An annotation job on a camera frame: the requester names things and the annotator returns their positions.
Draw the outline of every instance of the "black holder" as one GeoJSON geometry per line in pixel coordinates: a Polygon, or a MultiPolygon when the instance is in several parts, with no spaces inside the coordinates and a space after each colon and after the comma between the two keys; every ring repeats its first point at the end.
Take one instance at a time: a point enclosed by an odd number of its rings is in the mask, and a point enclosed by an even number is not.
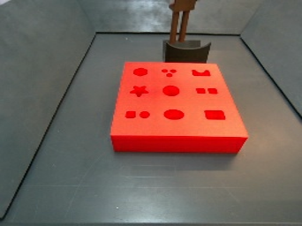
{"type": "Polygon", "coordinates": [[[199,40],[176,41],[173,44],[163,42],[164,62],[205,63],[211,42],[200,47],[199,40]]]}

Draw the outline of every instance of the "gray wall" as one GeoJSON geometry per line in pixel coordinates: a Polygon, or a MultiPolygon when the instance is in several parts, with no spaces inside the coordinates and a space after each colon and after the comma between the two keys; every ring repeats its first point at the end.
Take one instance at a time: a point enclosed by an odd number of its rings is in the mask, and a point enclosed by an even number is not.
{"type": "Polygon", "coordinates": [[[93,37],[76,0],[0,6],[0,218],[93,37]]]}
{"type": "MultiPolygon", "coordinates": [[[[240,34],[263,0],[199,0],[187,31],[240,34]]],[[[168,0],[78,0],[97,32],[168,32],[168,0]]]]}
{"type": "Polygon", "coordinates": [[[302,115],[302,1],[265,0],[241,38],[302,115]]]}

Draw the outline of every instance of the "shape hole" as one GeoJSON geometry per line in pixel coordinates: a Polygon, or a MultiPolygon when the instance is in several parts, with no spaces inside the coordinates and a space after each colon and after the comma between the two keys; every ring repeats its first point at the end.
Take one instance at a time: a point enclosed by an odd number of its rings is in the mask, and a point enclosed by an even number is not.
{"type": "Polygon", "coordinates": [[[205,89],[204,88],[196,88],[196,93],[197,94],[204,94],[205,93],[205,89]]]}
{"type": "Polygon", "coordinates": [[[169,109],[165,111],[164,117],[171,120],[179,120],[184,117],[184,112],[179,109],[169,109]]]}
{"type": "Polygon", "coordinates": [[[221,110],[205,110],[205,119],[225,120],[224,112],[221,110]]]}
{"type": "Polygon", "coordinates": [[[192,70],[193,76],[211,76],[209,70],[204,70],[203,72],[197,72],[196,70],[192,70]]]}
{"type": "Polygon", "coordinates": [[[125,112],[125,118],[134,118],[134,117],[136,117],[136,112],[132,111],[132,110],[128,110],[128,111],[125,112]]]}
{"type": "Polygon", "coordinates": [[[129,91],[129,94],[134,94],[136,97],[140,97],[142,94],[148,94],[145,86],[141,87],[133,86],[133,89],[129,91]]]}
{"type": "Polygon", "coordinates": [[[136,68],[136,69],[133,70],[133,74],[134,74],[136,76],[144,76],[144,75],[146,75],[146,69],[145,69],[145,68],[136,68]]]}
{"type": "Polygon", "coordinates": [[[149,117],[149,113],[146,111],[141,111],[140,114],[138,114],[138,116],[141,118],[148,118],[149,117]]]}
{"type": "Polygon", "coordinates": [[[179,88],[175,86],[165,86],[163,88],[163,92],[168,96],[176,96],[176,95],[179,95],[179,88]]]}
{"type": "Polygon", "coordinates": [[[216,88],[208,88],[207,91],[209,94],[217,94],[216,88]]]}

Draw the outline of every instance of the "red shape sorter block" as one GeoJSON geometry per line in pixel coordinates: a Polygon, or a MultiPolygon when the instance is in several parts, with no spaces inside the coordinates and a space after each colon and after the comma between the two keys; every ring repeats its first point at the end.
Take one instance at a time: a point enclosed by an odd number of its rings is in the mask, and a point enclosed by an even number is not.
{"type": "Polygon", "coordinates": [[[114,151],[236,153],[247,140],[216,64],[125,63],[114,151]]]}

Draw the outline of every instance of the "star-shaped hole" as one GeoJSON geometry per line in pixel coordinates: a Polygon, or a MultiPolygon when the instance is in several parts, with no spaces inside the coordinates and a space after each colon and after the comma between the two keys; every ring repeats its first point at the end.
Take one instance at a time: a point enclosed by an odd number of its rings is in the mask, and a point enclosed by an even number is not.
{"type": "Polygon", "coordinates": [[[136,94],[137,97],[140,97],[141,94],[148,94],[145,90],[145,86],[141,86],[141,87],[133,86],[133,90],[129,91],[129,94],[136,94]]]}

